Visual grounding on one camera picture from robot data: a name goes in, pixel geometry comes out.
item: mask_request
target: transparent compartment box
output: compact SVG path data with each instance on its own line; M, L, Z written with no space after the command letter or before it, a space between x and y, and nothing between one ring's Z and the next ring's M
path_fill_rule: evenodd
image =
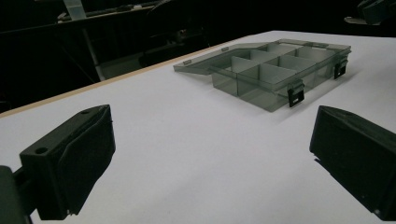
M279 39L232 45L174 69L210 75L216 89L273 112L287 103L297 105L305 92L343 75L350 52L345 45Z

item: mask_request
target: white table surface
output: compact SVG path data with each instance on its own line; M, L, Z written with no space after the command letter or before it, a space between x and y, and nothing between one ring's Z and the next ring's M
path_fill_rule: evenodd
M0 164L15 171L19 153L62 122L111 106L117 149L80 214L59 222L34 212L33 222L382 223L314 161L309 143L320 105L396 131L396 39L273 31L226 45L280 38L351 46L346 74L270 113L210 77L176 73L182 61L172 61L0 118Z

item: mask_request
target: chair backrest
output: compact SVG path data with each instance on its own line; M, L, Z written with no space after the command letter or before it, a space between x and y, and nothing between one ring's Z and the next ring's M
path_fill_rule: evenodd
M161 35L205 26L205 1L162 0L146 17L146 35Z

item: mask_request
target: black chair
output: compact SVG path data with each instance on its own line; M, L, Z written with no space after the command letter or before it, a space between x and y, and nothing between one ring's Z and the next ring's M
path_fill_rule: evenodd
M145 18L141 66L210 47L205 29L209 13L205 1L162 0Z

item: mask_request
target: box compartment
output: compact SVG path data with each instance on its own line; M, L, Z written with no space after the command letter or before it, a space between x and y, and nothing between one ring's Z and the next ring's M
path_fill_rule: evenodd
M268 111L346 72L350 46L280 39L233 45L174 65L175 71L211 75L213 87Z

